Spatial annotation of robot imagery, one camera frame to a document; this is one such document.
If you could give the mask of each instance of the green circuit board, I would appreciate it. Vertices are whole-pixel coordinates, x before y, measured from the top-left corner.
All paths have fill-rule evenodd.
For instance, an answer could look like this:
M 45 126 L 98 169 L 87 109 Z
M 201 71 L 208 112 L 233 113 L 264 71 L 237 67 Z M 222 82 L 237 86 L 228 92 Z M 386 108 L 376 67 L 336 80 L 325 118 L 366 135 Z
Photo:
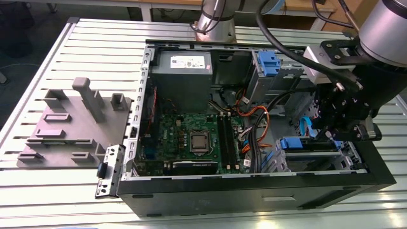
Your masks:
M 230 117 L 232 132 L 237 134 L 242 124 L 240 117 Z M 190 152 L 190 135 L 198 133 L 208 136 L 209 150 L 204 154 Z M 162 114 L 159 117 L 158 143 L 154 149 L 143 149 L 153 160 L 145 160 L 147 176 L 162 175 L 162 161 L 213 161 L 217 162 L 217 174 L 244 173 L 238 156 L 238 147 L 233 143 L 238 166 L 225 168 L 221 164 L 218 145 L 217 115 L 214 114 Z

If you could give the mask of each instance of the cpu socket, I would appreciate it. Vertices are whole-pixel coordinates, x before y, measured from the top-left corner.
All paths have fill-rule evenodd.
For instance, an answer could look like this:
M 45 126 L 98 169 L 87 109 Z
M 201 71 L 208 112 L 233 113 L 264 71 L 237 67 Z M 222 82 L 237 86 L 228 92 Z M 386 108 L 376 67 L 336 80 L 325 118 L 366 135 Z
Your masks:
M 196 156 L 202 156 L 209 152 L 209 132 L 206 130 L 189 132 L 189 151 Z

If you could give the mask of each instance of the white label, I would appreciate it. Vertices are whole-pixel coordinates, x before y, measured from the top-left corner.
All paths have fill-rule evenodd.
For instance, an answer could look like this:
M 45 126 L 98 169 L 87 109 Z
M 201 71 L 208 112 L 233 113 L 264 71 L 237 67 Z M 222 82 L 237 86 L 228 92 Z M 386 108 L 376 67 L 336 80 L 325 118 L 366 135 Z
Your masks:
M 205 68 L 204 57 L 202 56 L 172 56 L 170 57 L 170 68 L 201 68 L 201 69 L 204 69 Z
M 248 104 L 248 102 L 249 102 L 248 98 L 245 98 L 244 96 L 241 97 L 241 101 L 242 101 L 245 104 Z
M 242 161 L 242 165 L 249 167 L 249 165 L 252 164 L 250 160 L 244 159 Z

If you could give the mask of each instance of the side panel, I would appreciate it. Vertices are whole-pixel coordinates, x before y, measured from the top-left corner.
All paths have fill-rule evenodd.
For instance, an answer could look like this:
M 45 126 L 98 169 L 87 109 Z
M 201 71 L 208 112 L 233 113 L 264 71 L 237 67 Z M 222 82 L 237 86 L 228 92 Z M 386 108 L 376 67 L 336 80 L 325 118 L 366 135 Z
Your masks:
M 125 194 L 119 197 L 138 217 L 178 216 L 324 208 L 356 195 L 368 187 L 370 186 L 345 189 L 342 187 L 305 187 L 149 195 Z

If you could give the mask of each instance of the open computer tower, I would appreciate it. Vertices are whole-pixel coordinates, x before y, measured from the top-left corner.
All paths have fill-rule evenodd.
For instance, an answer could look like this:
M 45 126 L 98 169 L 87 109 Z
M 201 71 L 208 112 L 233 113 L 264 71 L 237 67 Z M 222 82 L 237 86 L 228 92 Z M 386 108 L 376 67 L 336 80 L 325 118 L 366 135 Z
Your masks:
M 250 171 L 253 120 L 234 113 L 234 101 L 246 111 L 313 85 L 272 46 L 146 41 L 139 68 L 130 132 L 106 149 L 95 198 L 119 197 L 139 217 L 262 212 L 325 208 L 394 183 L 370 142 L 308 144 L 298 123 L 317 106 L 306 92 L 270 110 L 262 142 L 272 147 Z

